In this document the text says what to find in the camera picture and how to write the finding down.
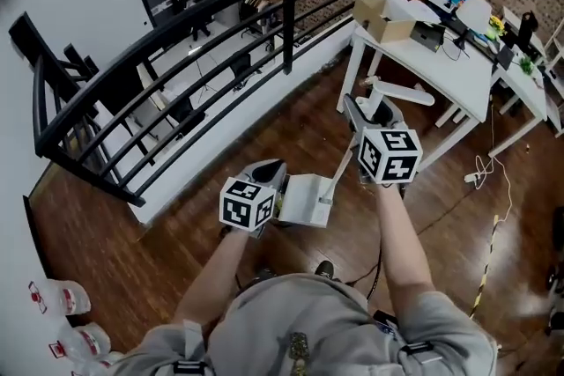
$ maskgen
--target black chair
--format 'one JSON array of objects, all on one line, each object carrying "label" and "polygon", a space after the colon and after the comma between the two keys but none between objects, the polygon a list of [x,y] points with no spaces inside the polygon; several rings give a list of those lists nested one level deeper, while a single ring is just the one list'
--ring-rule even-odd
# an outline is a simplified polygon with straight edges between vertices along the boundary
[{"label": "black chair", "polygon": [[[234,62],[232,62],[229,65],[229,67],[233,71],[235,78],[237,78],[243,72],[245,72],[246,70],[248,70],[250,68],[250,54],[247,53],[247,54],[241,55]],[[249,81],[249,78],[250,78],[250,74],[247,78],[245,78],[245,80],[238,83],[235,86],[235,88],[233,89],[233,91],[236,92],[236,91],[239,91],[240,89],[242,89],[247,84],[247,82]]]},{"label": "black chair", "polygon": [[[179,104],[171,108],[168,114],[170,114],[176,122],[181,123],[188,116],[190,116],[193,111],[194,111],[194,107],[192,106],[192,102],[190,102],[190,99],[186,99],[183,102],[180,102]],[[205,119],[205,112],[200,112],[196,114],[196,119],[192,121],[192,123],[186,124],[180,130],[182,136],[188,135],[188,133],[191,130],[193,130],[193,128],[195,128],[204,119]],[[182,138],[182,136],[178,136],[176,139],[179,140]]]}]

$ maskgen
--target cardboard box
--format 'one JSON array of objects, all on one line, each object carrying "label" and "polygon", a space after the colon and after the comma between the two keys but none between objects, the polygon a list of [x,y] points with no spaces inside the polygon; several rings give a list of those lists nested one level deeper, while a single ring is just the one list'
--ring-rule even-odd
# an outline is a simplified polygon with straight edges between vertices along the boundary
[{"label": "cardboard box", "polygon": [[352,17],[377,42],[407,40],[415,26],[415,19],[394,0],[356,0]]}]

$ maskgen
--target white plastic part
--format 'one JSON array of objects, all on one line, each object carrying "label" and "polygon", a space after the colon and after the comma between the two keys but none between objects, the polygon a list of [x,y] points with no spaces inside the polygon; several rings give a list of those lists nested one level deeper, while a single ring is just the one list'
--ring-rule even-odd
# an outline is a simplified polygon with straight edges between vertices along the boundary
[{"label": "white plastic part", "polygon": [[373,89],[389,98],[409,100],[410,102],[421,105],[434,104],[434,97],[428,92],[383,82],[381,80],[378,80],[377,77],[369,77],[365,82],[370,83]]},{"label": "white plastic part", "polygon": [[51,316],[79,315],[90,312],[91,303],[86,290],[74,281],[43,279],[36,283],[32,301],[45,305],[44,313]]},{"label": "white plastic part", "polygon": [[327,227],[331,203],[321,201],[332,179],[317,174],[290,176],[279,221],[296,225]]},{"label": "white plastic part", "polygon": [[121,352],[112,351],[99,360],[76,363],[74,365],[74,373],[76,376],[106,376],[110,374],[110,367],[122,358],[123,354]]},{"label": "white plastic part", "polygon": [[57,339],[64,355],[73,362],[92,362],[111,350],[108,334],[96,323],[76,328],[66,324],[59,330]]}]

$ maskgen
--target electronic device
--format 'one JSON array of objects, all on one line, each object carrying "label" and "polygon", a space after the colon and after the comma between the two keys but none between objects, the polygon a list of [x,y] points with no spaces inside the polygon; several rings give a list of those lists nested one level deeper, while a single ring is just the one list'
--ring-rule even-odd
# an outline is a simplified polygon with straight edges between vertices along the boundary
[{"label": "electronic device", "polygon": [[436,52],[444,42],[444,26],[430,22],[417,21],[412,30],[411,38],[426,48]]}]

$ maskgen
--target handrail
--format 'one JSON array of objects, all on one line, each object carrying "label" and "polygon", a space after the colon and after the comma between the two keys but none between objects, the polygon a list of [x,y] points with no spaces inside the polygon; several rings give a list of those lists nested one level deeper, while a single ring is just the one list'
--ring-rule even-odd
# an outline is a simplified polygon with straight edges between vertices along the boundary
[{"label": "handrail", "polygon": [[45,106],[45,65],[43,55],[39,55],[33,68],[33,141],[37,144],[47,127],[47,108]]},{"label": "handrail", "polygon": [[145,56],[151,55],[159,48],[165,47],[170,43],[171,37],[178,36],[182,31],[185,31],[187,26],[193,23],[196,18],[210,17],[240,1],[241,0],[203,0],[182,13],[179,13],[166,24],[155,28],[139,39],[110,63],[109,67],[104,72],[94,76],[90,82],[65,105],[61,113],[58,114],[45,129],[40,138],[40,145],[44,144],[43,142],[46,140],[59,142],[63,138],[64,131],[68,130],[78,117],[84,115],[85,110],[91,107],[97,100],[98,90],[104,80],[111,77],[118,77],[120,71],[125,68],[136,67]]},{"label": "handrail", "polygon": [[[201,18],[208,18],[213,14],[225,9],[226,7],[236,4],[242,0],[203,0],[200,3],[190,7],[182,13],[171,18],[163,26],[159,26],[149,32],[146,36],[138,40],[125,50],[119,57],[111,62],[106,70],[93,75],[96,70],[91,70],[90,63],[86,64],[78,55],[72,46],[65,49],[65,55],[69,59],[68,62],[60,61],[66,69],[77,70],[82,79],[89,79],[85,86],[75,94],[67,103],[62,106],[59,98],[59,87],[53,86],[56,106],[56,116],[48,122],[47,110],[45,102],[45,81],[49,77],[49,66],[44,63],[42,57],[34,65],[35,77],[33,81],[33,136],[35,141],[36,153],[42,157],[52,159],[60,166],[66,168],[81,179],[92,183],[93,185],[103,189],[111,195],[115,195],[128,203],[140,206],[145,202],[141,195],[154,183],[187,149],[197,142],[207,131],[220,122],[226,115],[239,106],[252,93],[256,92],[261,86],[269,82],[273,77],[284,71],[286,74],[291,73],[293,62],[302,57],[313,46],[326,39],[337,30],[349,24],[352,18],[349,16],[343,18],[348,11],[354,6],[352,0],[324,0],[313,7],[308,8],[304,12],[295,15],[296,2],[299,0],[282,0],[269,5],[267,8],[259,11],[250,18],[247,18],[233,26],[225,32],[212,37],[203,44],[198,51],[191,52],[182,58],[178,63],[166,70],[164,74],[158,76],[150,63],[150,55],[155,54],[159,48],[166,48],[173,44],[178,37],[182,37],[188,33],[190,26],[201,21]],[[313,25],[308,24],[308,28],[296,28],[296,23],[302,21],[311,15],[316,14],[323,9],[327,9],[330,5],[335,7],[323,14],[323,18],[316,20]],[[216,48],[225,40],[235,36],[238,32],[248,28],[253,23],[264,18],[269,18],[275,11],[282,9],[283,20],[279,25],[275,26],[268,32],[260,35],[251,43],[234,52],[228,58],[216,62],[216,66],[201,74],[196,82],[191,84],[182,93],[167,103],[156,115],[152,116],[140,126],[135,133],[131,133],[131,138],[124,144],[120,144],[120,148],[110,155],[108,149],[105,148],[104,141],[112,133],[116,127],[126,126],[126,120],[143,102],[150,99],[158,90],[162,90],[165,84],[172,80],[181,71],[188,68],[192,63]],[[312,33],[323,26],[327,26],[331,21],[341,18],[341,20],[333,24],[328,30],[312,36]],[[274,42],[274,36],[282,36],[282,45],[272,49],[266,56],[260,58],[255,64],[240,74],[236,74],[234,79],[224,84],[216,91],[208,100],[201,103],[197,108],[183,118],[178,119],[178,123],[173,126],[164,136],[160,136],[155,145],[150,150],[143,151],[143,157],[133,163],[132,168],[127,173],[118,172],[118,163],[122,160],[134,146],[141,146],[142,139],[147,136],[154,127],[162,121],[165,121],[171,112],[174,112],[178,106],[189,101],[190,96],[202,89],[210,83],[219,74],[227,70],[232,63],[239,58],[250,53],[251,50],[258,48],[265,42]],[[294,43],[300,44],[294,51]],[[269,68],[268,73],[262,75],[255,83],[247,86],[244,91],[239,92],[226,107],[222,107],[221,111],[215,113],[201,127],[194,130],[190,137],[184,140],[184,143],[172,152],[167,154],[158,167],[156,167],[148,178],[140,181],[140,186],[135,193],[130,191],[128,184],[136,178],[139,172],[148,164],[153,163],[156,158],[169,144],[173,142],[185,130],[192,130],[200,121],[205,112],[216,104],[238,85],[244,83],[248,78],[266,63],[274,60],[277,55],[283,54],[282,63],[274,68]],[[119,77],[123,71],[134,70],[139,64],[147,66],[147,72],[152,79],[152,83],[146,86],[142,92],[130,100],[127,105],[115,114],[105,125],[98,125],[88,113],[92,111],[94,103],[100,100],[102,91],[106,85],[105,81],[111,81],[113,77]],[[69,131],[74,130],[76,137],[76,145],[71,149],[69,142]]]}]

